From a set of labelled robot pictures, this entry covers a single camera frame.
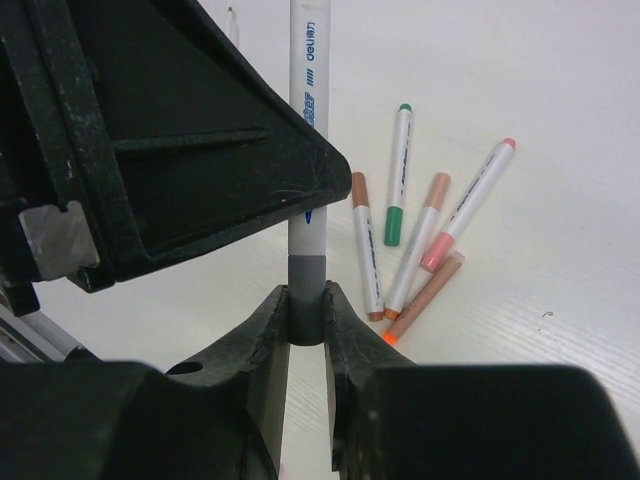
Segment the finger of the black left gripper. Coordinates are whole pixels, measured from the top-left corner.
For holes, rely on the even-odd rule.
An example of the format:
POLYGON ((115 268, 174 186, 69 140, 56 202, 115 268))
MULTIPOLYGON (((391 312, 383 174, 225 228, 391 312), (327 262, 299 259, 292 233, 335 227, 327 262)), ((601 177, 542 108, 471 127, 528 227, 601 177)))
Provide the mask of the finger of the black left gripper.
POLYGON ((136 1, 119 53, 140 152, 124 176, 140 219, 137 278, 344 199, 345 157, 256 72, 196 1, 136 1))

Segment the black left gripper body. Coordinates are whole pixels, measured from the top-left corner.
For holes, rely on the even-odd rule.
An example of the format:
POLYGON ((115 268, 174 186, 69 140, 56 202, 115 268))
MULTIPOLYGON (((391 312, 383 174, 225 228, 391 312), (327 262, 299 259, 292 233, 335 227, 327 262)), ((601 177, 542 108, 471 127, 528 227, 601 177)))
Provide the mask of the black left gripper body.
POLYGON ((123 172, 140 131, 116 63, 139 33, 136 1, 1 5, 1 295, 17 317, 40 311, 37 283, 140 274, 123 172))

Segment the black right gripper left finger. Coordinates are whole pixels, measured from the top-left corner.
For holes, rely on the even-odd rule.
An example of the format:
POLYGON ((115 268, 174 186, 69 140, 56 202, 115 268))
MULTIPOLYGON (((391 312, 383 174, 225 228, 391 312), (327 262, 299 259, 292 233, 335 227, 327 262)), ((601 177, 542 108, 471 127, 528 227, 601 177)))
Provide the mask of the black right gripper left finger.
POLYGON ((274 479, 289 345, 275 288, 166 372, 138 362, 1 361, 5 479, 274 479))

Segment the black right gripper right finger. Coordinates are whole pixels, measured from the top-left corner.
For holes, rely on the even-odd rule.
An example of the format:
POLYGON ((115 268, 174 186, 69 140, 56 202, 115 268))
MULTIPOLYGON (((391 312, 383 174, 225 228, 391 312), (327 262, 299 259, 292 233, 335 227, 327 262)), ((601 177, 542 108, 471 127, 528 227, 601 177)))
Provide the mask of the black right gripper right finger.
POLYGON ((570 365, 418 365, 341 287, 323 297, 332 467, 344 479, 635 479, 614 406, 570 365))

